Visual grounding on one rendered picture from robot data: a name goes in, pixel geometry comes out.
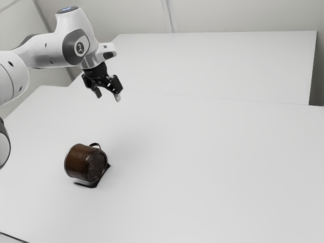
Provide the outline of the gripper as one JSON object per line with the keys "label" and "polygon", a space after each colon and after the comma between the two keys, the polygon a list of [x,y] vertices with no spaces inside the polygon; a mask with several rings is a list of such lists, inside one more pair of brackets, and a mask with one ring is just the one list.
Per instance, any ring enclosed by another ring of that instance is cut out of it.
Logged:
{"label": "gripper", "polygon": [[100,63],[94,68],[83,69],[82,79],[86,88],[90,89],[98,99],[102,97],[102,93],[98,88],[97,79],[99,79],[101,87],[114,95],[116,102],[121,100],[120,93],[123,90],[123,86],[116,75],[108,75],[105,62]]}

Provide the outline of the brown metal mug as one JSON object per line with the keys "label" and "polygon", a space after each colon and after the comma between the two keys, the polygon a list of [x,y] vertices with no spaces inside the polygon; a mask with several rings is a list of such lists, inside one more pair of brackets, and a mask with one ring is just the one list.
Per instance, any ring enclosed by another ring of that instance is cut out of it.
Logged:
{"label": "brown metal mug", "polygon": [[71,178],[93,183],[110,167],[106,153],[98,143],[73,145],[64,160],[64,170]]}

